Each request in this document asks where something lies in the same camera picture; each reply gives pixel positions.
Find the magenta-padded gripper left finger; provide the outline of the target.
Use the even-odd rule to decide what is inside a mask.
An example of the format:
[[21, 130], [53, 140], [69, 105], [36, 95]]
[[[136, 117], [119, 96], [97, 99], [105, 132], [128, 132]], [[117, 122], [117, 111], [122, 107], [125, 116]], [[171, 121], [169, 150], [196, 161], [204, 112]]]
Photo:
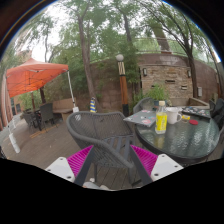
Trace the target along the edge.
[[78, 186], [82, 186], [86, 179], [93, 156], [94, 149], [93, 146], [90, 145], [69, 156], [68, 158], [57, 158], [46, 168], [46, 171]]

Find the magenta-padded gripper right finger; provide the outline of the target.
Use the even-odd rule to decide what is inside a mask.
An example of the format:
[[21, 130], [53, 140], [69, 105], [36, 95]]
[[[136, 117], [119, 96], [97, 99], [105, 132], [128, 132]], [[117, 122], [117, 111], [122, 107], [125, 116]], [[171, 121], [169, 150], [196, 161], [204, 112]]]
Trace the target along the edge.
[[168, 155], [156, 155], [135, 145], [131, 146], [130, 155], [143, 185], [148, 185], [182, 169], [182, 166]]

